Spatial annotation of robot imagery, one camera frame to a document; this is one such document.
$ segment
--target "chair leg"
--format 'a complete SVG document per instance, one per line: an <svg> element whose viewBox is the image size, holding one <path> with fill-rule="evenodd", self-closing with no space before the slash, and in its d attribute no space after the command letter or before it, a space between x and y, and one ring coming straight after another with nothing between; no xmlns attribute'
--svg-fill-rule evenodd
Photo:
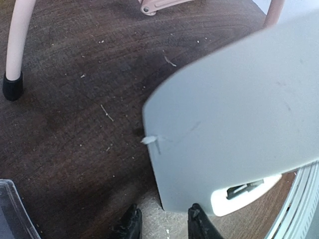
<svg viewBox="0 0 319 239"><path fill-rule="evenodd" d="M9 101L23 93L23 50L36 0L16 0L11 19L2 91Z"/></svg>

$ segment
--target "floor debris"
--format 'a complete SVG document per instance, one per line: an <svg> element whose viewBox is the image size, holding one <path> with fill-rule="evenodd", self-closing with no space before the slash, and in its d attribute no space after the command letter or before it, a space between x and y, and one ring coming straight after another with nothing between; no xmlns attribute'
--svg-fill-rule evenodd
<svg viewBox="0 0 319 239"><path fill-rule="evenodd" d="M101 105L102 110L104 111L105 115L112 121L114 122L114 119L112 119L112 117L110 117L109 113L106 112L106 110L104 109L103 105Z"/></svg>
<svg viewBox="0 0 319 239"><path fill-rule="evenodd" d="M173 67L176 67L176 65L172 63L166 56L164 56L164 58L167 63L171 64Z"/></svg>

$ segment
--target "wooden floor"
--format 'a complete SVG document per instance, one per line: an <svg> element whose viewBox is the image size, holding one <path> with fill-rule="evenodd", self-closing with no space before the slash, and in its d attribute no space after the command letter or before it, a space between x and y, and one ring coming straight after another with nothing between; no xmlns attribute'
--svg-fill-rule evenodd
<svg viewBox="0 0 319 239"><path fill-rule="evenodd" d="M0 0L3 73L13 2ZM176 70L259 30L264 18L250 0L196 0L154 17L140 13L137 0L38 1L25 93L14 103L0 96L0 178L15 182L41 237L107 238L138 202L145 239L187 238L186 215L159 206L140 144L142 105ZM263 238L293 177L214 224L228 239Z"/></svg>

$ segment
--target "chair leg cap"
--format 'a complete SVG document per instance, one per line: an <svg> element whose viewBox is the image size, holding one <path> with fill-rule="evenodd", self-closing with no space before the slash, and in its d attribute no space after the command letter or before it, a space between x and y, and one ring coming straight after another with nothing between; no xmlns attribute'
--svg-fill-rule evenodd
<svg viewBox="0 0 319 239"><path fill-rule="evenodd" d="M4 97L8 101L18 100L23 94L23 74L22 74L22 72L21 72L19 79L15 80L15 81L8 80L4 74L2 92L3 92Z"/></svg>

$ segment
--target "white debris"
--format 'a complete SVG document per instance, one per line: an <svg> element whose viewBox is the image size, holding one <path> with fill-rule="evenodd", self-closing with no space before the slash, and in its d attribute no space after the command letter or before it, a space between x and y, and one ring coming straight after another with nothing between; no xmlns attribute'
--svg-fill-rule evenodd
<svg viewBox="0 0 319 239"><path fill-rule="evenodd" d="M157 140L156 136L147 136L145 138L142 139L141 143L143 144L150 144L153 143Z"/></svg>
<svg viewBox="0 0 319 239"><path fill-rule="evenodd" d="M166 56L164 56L164 58L167 63L171 64L173 67L176 67L176 65L172 63Z"/></svg>
<svg viewBox="0 0 319 239"><path fill-rule="evenodd" d="M114 122L114 119L112 119L112 117L110 117L109 113L106 112L106 110L104 109L103 105L101 105L102 110L104 111L105 115L112 121Z"/></svg>

